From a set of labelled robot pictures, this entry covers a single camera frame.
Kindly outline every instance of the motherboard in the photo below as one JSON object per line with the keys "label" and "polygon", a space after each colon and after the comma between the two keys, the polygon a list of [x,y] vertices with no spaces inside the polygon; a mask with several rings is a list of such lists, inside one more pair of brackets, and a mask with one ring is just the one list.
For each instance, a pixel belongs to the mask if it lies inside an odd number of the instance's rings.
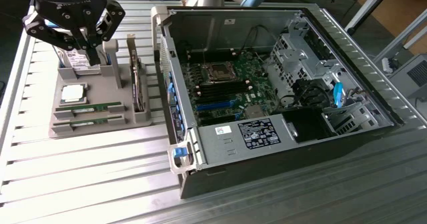
{"label": "motherboard", "polygon": [[233,60],[181,63],[197,125],[268,116],[277,107],[275,89],[256,54],[243,51]]}

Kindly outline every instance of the blue latch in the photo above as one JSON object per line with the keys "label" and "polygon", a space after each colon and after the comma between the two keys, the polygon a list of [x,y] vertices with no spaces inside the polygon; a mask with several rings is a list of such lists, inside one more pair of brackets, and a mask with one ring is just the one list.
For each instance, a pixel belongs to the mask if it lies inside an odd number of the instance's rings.
{"label": "blue latch", "polygon": [[173,149],[173,158],[183,158],[188,155],[188,152],[187,152],[187,148],[185,147],[177,147]]}
{"label": "blue latch", "polygon": [[173,83],[171,82],[171,83],[168,84],[167,92],[171,93],[171,92],[172,92],[172,89],[173,89]]}
{"label": "blue latch", "polygon": [[343,95],[343,83],[337,82],[333,87],[333,104],[336,105],[337,108],[343,106],[341,95]]}

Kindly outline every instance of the power supply label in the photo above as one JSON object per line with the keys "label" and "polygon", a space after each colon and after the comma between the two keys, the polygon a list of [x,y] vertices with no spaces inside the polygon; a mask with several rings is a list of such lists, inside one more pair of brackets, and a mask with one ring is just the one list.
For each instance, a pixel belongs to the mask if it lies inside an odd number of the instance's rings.
{"label": "power supply label", "polygon": [[248,149],[261,148],[280,143],[277,132],[269,118],[239,123],[239,128]]}

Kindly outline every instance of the green ram module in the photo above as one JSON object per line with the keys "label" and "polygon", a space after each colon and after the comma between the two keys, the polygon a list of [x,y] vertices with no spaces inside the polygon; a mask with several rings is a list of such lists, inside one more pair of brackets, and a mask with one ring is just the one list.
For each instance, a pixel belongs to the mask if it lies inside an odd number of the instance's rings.
{"label": "green ram module", "polygon": [[73,113],[95,113],[108,111],[108,106],[121,105],[121,102],[108,102],[100,104],[87,104],[87,105],[73,105],[65,107],[55,108],[55,111],[68,111],[71,110]]}
{"label": "green ram module", "polygon": [[99,125],[99,124],[105,124],[108,123],[108,120],[117,119],[117,118],[121,118],[121,116],[117,115],[117,116],[103,117],[103,118],[88,119],[88,120],[67,121],[61,123],[53,123],[53,126],[71,125],[72,127],[80,127],[80,126]]}

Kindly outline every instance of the slotted aluminum surface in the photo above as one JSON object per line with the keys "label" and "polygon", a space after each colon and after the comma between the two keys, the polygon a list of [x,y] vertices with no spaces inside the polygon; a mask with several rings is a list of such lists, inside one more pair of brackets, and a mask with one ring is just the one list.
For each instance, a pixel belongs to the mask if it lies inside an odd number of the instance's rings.
{"label": "slotted aluminum surface", "polygon": [[49,139],[57,57],[23,35],[0,117],[0,223],[414,223],[426,220],[426,121],[384,80],[357,45],[315,4],[308,8],[407,124],[343,158],[180,200],[169,172],[168,133],[151,47],[155,5],[121,1],[127,17],[115,34],[128,63],[127,34],[148,65],[153,126]]}

